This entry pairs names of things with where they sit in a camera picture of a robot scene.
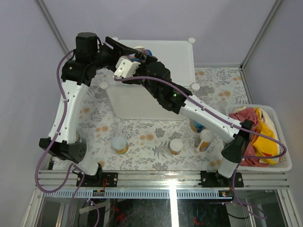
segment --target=floral pattern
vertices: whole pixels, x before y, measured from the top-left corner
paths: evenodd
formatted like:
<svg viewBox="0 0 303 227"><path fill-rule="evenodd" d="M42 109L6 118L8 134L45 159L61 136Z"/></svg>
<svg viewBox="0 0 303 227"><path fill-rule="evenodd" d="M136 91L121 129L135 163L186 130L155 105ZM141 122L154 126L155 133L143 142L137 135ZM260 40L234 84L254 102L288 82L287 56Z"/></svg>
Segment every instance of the floral pattern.
<svg viewBox="0 0 303 227"><path fill-rule="evenodd" d="M225 113L228 104L248 103L238 68L196 68L195 95L214 109ZM223 141L215 139L205 152L196 152L199 134L189 119L183 121L123 120L115 116L106 91L100 82L106 71L92 80L79 114L78 132L86 140L88 152L104 170L216 170L222 159ZM119 155L111 148L115 135L124 135L129 149ZM180 139L184 148L172 155L169 142ZM67 169L69 163L55 159L53 169Z"/></svg>

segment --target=gray wall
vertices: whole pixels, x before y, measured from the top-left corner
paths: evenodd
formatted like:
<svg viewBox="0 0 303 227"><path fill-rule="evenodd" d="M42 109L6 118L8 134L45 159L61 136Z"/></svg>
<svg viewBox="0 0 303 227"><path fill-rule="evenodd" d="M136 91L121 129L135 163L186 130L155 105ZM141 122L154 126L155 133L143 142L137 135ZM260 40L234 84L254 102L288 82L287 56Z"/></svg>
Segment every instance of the gray wall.
<svg viewBox="0 0 303 227"><path fill-rule="evenodd" d="M63 56L34 0L0 1L0 223L20 225L59 103Z"/></svg>
<svg viewBox="0 0 303 227"><path fill-rule="evenodd" d="M44 0L67 46L91 31L120 39L195 38L195 65L240 65L275 0Z"/></svg>
<svg viewBox="0 0 303 227"><path fill-rule="evenodd" d="M286 0L246 68L257 104L277 112L291 155L287 173L303 219L303 1Z"/></svg>

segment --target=white tray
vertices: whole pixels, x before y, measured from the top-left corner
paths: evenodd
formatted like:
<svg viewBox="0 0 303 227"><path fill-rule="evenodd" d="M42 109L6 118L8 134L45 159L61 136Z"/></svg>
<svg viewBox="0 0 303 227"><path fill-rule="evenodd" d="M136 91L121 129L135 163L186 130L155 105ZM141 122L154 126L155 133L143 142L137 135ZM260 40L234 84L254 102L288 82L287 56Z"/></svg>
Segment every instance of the white tray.
<svg viewBox="0 0 303 227"><path fill-rule="evenodd" d="M278 117L276 115L275 110L266 105L250 105L250 104L234 104L227 105L225 108L226 115L233 112L234 109L239 108L241 106L245 106L247 108L262 108L269 115L270 119L273 121L275 125L275 129L278 135L278 139L280 142L286 145L284 135L282 133L281 125L279 123ZM292 161L290 159L289 151L287 148L287 152L285 155L281 157L281 161L275 165L268 165L268 167L252 167L252 166L240 166L239 170L250 170L250 171L261 171L261 172L286 172L292 168Z"/></svg>

